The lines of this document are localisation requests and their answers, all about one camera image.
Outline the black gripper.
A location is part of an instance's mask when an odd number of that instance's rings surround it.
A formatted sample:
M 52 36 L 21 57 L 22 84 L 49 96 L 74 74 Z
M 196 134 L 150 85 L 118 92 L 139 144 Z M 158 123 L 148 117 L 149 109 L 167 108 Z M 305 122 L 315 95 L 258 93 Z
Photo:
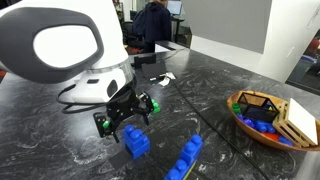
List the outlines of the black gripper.
M 133 88 L 120 91 L 106 106 L 106 113 L 96 112 L 93 118 L 101 138 L 113 136 L 116 142 L 119 138 L 116 130 L 125 119 L 139 114 L 143 116 L 146 125 L 149 125 L 148 116 L 154 111 L 151 96 L 143 92 L 139 96 Z

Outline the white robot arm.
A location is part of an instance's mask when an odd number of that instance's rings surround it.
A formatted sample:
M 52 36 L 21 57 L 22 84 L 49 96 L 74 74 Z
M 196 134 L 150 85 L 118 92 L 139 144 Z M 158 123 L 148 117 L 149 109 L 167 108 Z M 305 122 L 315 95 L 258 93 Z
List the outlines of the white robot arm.
M 112 0 L 20 0 L 0 10 L 0 67 L 29 81 L 56 84 L 74 77 L 65 114 L 104 106 L 94 115 L 102 137 L 120 123 L 154 111 L 137 85 Z

